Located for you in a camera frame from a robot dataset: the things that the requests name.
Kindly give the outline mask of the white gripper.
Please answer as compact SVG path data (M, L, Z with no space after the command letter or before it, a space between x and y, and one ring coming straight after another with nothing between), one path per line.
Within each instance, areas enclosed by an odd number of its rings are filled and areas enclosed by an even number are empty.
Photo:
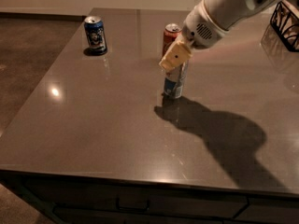
M193 49L209 49L224 38L228 31L221 28L209 16L205 2L200 2L186 17L182 35L169 47L159 65L165 72L187 62L192 57Z

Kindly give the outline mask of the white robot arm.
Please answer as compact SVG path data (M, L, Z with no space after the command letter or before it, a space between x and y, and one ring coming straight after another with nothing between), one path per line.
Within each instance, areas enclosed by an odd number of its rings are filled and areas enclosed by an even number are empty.
M194 49L208 49L240 21L280 0L202 0L183 22L181 34L170 45L159 65L170 72L192 57ZM287 0L298 7L299 0Z

